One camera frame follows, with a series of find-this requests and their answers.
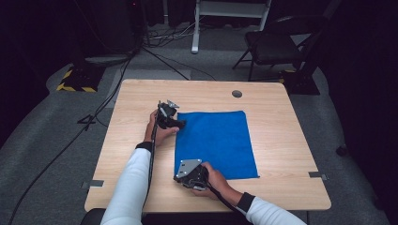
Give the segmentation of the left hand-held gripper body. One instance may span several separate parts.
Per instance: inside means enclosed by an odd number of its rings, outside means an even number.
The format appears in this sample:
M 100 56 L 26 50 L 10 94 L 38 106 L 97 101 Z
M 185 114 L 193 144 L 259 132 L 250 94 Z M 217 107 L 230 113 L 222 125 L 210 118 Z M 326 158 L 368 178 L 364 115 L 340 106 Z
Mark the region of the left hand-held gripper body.
M 176 114 L 177 108 L 178 106 L 171 100 L 167 100 L 166 102 L 159 102 L 157 123 L 162 129 L 173 126 L 170 122 L 172 120 L 175 120 L 174 115 Z

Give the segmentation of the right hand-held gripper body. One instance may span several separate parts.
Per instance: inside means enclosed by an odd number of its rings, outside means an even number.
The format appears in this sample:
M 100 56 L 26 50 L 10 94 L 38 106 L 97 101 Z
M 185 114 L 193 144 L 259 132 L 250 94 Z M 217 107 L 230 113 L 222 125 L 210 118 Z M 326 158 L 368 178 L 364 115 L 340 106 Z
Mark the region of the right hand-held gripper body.
M 207 188 L 208 171 L 201 159 L 182 159 L 175 177 L 184 179 L 188 183 L 187 188 L 199 191 Z

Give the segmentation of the blue cloth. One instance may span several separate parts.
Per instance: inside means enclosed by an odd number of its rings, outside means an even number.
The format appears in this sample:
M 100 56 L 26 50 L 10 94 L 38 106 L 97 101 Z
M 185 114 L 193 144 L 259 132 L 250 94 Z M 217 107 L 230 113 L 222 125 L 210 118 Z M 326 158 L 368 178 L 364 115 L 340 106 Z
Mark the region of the blue cloth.
M 179 112 L 174 173 L 183 159 L 209 162 L 228 179 L 258 178 L 246 113 Z

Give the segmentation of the person's left hand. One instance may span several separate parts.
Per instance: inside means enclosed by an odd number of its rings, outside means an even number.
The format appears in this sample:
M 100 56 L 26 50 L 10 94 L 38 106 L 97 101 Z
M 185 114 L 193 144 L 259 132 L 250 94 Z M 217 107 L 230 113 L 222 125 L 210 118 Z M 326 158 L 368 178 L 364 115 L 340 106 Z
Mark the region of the person's left hand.
M 155 127 L 156 116 L 157 116 L 157 111 L 152 112 L 149 116 L 149 122 L 146 125 L 146 130 L 145 130 L 145 137 L 144 137 L 145 142 L 152 141 L 152 132 Z M 178 132 L 179 132 L 178 127 L 168 127 L 166 129 L 157 127 L 156 137 L 155 137 L 155 145 L 160 146 L 166 138 L 168 138 L 169 136 L 175 135 Z

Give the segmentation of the person's right hand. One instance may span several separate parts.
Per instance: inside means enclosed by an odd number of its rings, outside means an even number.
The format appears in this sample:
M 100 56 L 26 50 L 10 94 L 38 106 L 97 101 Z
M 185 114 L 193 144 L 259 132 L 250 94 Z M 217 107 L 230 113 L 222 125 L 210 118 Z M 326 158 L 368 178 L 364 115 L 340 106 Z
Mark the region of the person's right hand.
M 216 189 L 221 196 L 233 206 L 237 206 L 242 197 L 242 193 L 233 189 L 224 176 L 216 169 L 214 169 L 209 162 L 204 162 L 203 166 L 208 171 L 208 182 Z

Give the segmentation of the grey table edge clip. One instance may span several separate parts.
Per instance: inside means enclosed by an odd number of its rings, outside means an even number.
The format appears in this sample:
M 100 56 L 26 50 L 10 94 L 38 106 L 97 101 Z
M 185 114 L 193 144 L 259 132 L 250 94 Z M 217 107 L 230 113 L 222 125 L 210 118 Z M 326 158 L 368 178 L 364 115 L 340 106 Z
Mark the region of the grey table edge clip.
M 104 184 L 103 180 L 90 180 L 82 182 L 81 188 L 90 189 L 90 188 L 101 188 Z
M 324 181 L 329 180 L 328 176 L 321 172 L 308 172 L 310 178 L 321 178 Z

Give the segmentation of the black yellow striped stand base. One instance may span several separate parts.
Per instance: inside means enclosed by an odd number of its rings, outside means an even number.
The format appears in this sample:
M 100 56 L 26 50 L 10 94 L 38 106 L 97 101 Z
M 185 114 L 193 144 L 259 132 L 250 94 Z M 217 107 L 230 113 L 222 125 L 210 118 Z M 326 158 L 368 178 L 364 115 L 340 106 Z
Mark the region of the black yellow striped stand base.
M 71 66 L 56 87 L 56 90 L 95 93 L 99 90 L 104 71 L 104 67 L 90 66 L 83 69 Z

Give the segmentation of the black seat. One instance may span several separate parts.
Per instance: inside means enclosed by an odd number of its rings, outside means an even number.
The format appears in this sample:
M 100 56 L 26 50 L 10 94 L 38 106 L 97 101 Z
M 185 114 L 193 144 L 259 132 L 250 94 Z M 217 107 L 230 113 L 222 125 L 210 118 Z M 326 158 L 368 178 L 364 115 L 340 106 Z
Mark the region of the black seat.
M 104 208 L 91 209 L 85 214 L 80 225 L 100 225 L 104 213 L 105 213 Z

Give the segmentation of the dark computer tower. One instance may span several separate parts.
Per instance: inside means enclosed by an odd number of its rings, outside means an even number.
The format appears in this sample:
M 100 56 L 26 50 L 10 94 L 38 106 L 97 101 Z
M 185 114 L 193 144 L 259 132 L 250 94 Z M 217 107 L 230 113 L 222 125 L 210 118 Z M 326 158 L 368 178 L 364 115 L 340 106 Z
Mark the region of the dark computer tower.
M 110 50 L 135 52 L 143 42 L 142 0 L 92 0 L 99 37 Z

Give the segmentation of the black folding chair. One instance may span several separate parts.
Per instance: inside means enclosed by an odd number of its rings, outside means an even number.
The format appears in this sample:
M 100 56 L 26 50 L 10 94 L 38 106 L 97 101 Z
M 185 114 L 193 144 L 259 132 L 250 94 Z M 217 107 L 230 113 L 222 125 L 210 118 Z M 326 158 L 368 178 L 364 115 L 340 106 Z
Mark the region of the black folding chair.
M 247 49 L 233 68 L 250 62 L 248 81 L 252 79 L 254 64 L 292 64 L 299 70 L 327 22 L 323 15 L 290 15 L 270 22 L 262 31 L 248 32 Z

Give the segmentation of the black stand with base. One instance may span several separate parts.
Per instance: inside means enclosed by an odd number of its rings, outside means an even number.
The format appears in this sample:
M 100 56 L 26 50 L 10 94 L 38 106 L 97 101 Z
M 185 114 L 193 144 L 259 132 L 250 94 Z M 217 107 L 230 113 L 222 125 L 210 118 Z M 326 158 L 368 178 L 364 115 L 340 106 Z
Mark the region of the black stand with base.
M 319 95 L 320 92 L 313 79 L 313 74 L 331 46 L 330 26 L 332 17 L 343 0 L 331 0 L 323 16 L 327 19 L 320 33 L 315 36 L 305 62 L 301 69 L 295 73 L 283 73 L 283 85 L 288 95 Z

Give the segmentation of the white desk frame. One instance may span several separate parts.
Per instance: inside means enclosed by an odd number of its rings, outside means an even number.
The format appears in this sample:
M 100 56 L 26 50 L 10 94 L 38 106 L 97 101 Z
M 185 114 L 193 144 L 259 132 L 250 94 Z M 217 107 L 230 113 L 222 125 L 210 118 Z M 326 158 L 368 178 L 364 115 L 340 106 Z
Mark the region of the white desk frame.
M 222 1 L 196 0 L 194 11 L 194 31 L 191 53 L 199 52 L 200 19 L 202 16 L 222 16 L 260 19 L 259 29 L 263 30 L 267 21 L 272 0 L 265 3 L 233 3 Z

